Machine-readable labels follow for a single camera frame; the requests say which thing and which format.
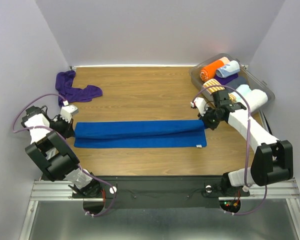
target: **orange towel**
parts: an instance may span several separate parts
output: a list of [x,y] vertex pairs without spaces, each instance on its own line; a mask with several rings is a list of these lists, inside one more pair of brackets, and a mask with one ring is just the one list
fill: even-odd
[[[209,81],[206,81],[206,82],[203,84],[204,87],[208,87],[208,86],[212,86],[212,85],[221,85],[221,84],[220,84],[220,82],[218,82],[218,81],[215,80],[214,78],[210,79]],[[223,86],[213,86],[213,87],[208,88],[206,91],[208,91],[209,94],[211,95],[211,94],[213,94],[213,93],[216,92],[216,91],[224,90],[224,89],[225,89],[225,88],[224,88]],[[235,103],[236,100],[237,100],[236,97],[235,97],[233,94],[231,94],[231,93],[229,93],[229,98],[231,99],[231,101],[232,101],[233,103]]]
[[229,59],[224,56],[224,57],[220,58],[219,60],[214,61],[213,63],[210,63],[207,66],[204,66],[201,69],[200,78],[204,82],[206,82],[210,79],[213,79],[216,75],[216,70],[218,68],[221,68],[222,66],[226,65],[229,62],[230,62]]

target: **gray storage bin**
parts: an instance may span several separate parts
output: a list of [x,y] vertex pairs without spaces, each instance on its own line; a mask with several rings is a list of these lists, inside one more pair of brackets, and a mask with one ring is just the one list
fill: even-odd
[[[189,74],[191,76],[191,82],[192,84],[198,89],[201,90],[203,87],[204,82],[201,80],[200,78],[200,71],[201,69],[206,66],[209,65],[211,63],[213,63],[214,61],[222,58],[222,57],[227,57],[230,61],[232,60],[236,60],[237,62],[239,62],[237,59],[233,59],[231,56],[229,56],[228,54],[225,53],[220,53],[200,64],[198,64],[197,66],[194,66],[193,68],[191,68],[189,70]],[[267,105],[269,102],[272,102],[275,99],[275,94],[269,89],[267,88],[267,84],[265,82],[261,82],[258,79],[256,79],[248,70],[246,70],[243,66],[240,65],[240,72],[238,73],[239,76],[244,77],[250,88],[253,89],[259,89],[262,90],[266,93],[267,97],[268,97],[268,102],[266,104],[264,104],[261,109]],[[210,94],[207,91],[204,91],[203,96],[208,100],[208,101],[212,101],[212,97],[210,96]]]

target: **metal frame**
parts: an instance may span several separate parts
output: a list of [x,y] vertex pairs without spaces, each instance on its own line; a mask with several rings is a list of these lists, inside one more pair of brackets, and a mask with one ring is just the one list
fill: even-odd
[[[265,117],[261,111],[260,118],[263,127],[269,131]],[[103,200],[102,198],[73,198],[73,190],[68,185],[73,186],[73,183],[70,181],[34,181],[19,240],[29,240],[40,201],[99,202]],[[242,197],[242,199],[262,199],[265,194],[265,188],[258,185],[253,185],[249,191],[250,196]],[[233,197],[219,197],[219,200],[229,199],[233,199]],[[286,199],[294,227],[300,239],[300,192],[296,180],[293,178],[288,181],[268,185],[267,199]]]

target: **gray floor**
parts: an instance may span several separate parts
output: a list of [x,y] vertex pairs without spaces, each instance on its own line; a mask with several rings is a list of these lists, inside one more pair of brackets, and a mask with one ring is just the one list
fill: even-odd
[[[242,200],[240,212],[260,200]],[[219,209],[115,209],[91,218],[82,202],[39,203],[31,240],[294,240],[285,199],[267,199],[257,212],[231,216]]]

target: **rolled towel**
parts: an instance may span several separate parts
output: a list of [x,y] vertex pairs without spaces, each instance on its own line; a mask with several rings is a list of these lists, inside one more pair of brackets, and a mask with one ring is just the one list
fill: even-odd
[[[263,104],[265,104],[268,101],[268,96],[267,94],[259,89],[254,89],[248,94],[244,96],[245,100],[248,102],[251,112],[254,112],[258,108],[260,108]],[[240,103],[243,105],[247,106],[246,103],[242,100],[239,99]]]
[[216,75],[216,70],[228,63],[230,63],[229,59],[224,56],[219,60],[214,61],[213,63],[210,63],[207,66],[204,66],[200,72],[201,80],[206,82],[209,81],[210,79],[213,79]]
[[227,83],[231,82],[232,80],[236,79],[238,77],[238,73],[233,74],[231,76],[228,76],[226,78],[219,77],[217,75],[214,76],[214,79],[217,80],[222,85],[226,85]]
[[[220,82],[218,82],[217,80],[215,80],[214,78],[213,79],[210,79],[209,81],[205,82],[203,84],[203,87],[208,87],[208,86],[212,86],[212,85],[221,85]],[[214,92],[216,91],[219,91],[219,90],[224,90],[225,88],[223,86],[214,86],[214,87],[210,87],[208,88],[206,91],[208,91],[208,93],[211,95],[213,94]],[[232,102],[236,102],[236,97],[229,93],[229,98],[231,99]]]
[[[243,97],[246,97],[248,93],[250,93],[252,90],[247,84],[242,84],[236,89]],[[235,91],[232,92],[232,94],[235,96],[236,100],[239,101],[241,97],[236,93]]]
[[239,76],[236,79],[233,79],[231,82],[228,82],[226,85],[230,88],[237,89],[242,84],[248,84],[247,80],[243,76]]
[[222,67],[219,67],[216,71],[215,74],[220,77],[220,78],[227,78],[233,74],[236,74],[240,72],[240,65],[237,61],[232,60],[229,63],[225,64]]

